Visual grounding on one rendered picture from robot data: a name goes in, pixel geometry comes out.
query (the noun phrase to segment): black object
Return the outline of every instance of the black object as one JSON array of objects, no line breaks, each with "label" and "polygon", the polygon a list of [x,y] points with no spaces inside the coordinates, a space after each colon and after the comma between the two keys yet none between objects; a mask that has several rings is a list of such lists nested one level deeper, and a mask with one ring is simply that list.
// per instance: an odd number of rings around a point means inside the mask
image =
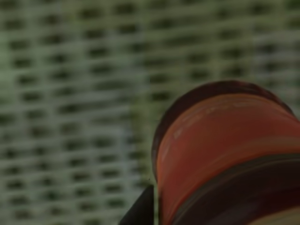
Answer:
[{"label": "black object", "polygon": [[154,224],[154,186],[148,186],[119,223],[120,225]]}]

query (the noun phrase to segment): dark rim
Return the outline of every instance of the dark rim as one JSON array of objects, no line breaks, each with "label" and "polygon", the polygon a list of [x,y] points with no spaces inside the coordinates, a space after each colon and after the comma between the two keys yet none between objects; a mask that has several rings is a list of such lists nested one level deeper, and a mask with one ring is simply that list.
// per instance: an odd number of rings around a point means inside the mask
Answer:
[{"label": "dark rim", "polygon": [[295,116],[290,107],[282,100],[280,100],[276,95],[253,83],[230,80],[210,82],[205,85],[199,86],[178,98],[164,113],[162,119],[160,120],[160,123],[154,133],[154,139],[151,149],[152,170],[154,172],[155,178],[157,179],[156,165],[160,143],[168,128],[181,115],[182,112],[200,101],[217,95],[241,93],[252,94],[269,99],[282,106],[291,115]]}]

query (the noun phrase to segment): mesh surface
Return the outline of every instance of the mesh surface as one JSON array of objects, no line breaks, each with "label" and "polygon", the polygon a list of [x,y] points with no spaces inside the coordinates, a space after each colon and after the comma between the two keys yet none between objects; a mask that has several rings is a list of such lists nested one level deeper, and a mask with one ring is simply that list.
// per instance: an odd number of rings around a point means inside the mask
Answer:
[{"label": "mesh surface", "polygon": [[158,119],[207,81],[256,82],[299,115],[299,12],[299,0],[0,0],[0,224],[117,224],[152,179]]}]

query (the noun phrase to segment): red cylindrical object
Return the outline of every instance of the red cylindrical object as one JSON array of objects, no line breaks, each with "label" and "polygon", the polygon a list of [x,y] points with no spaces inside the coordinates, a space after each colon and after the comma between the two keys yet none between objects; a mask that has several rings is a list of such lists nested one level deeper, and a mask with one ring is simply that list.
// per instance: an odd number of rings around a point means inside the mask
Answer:
[{"label": "red cylindrical object", "polygon": [[152,156],[161,225],[260,225],[292,212],[300,224],[300,123],[255,84],[213,82],[179,98]]}]

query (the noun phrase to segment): can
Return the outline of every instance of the can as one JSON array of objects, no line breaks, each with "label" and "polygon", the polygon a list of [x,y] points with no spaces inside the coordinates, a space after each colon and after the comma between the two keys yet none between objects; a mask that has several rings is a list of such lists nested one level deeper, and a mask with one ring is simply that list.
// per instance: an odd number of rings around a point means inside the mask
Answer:
[{"label": "can", "polygon": [[258,85],[211,82],[166,111],[152,165],[161,225],[255,223],[300,206],[300,123]]}]

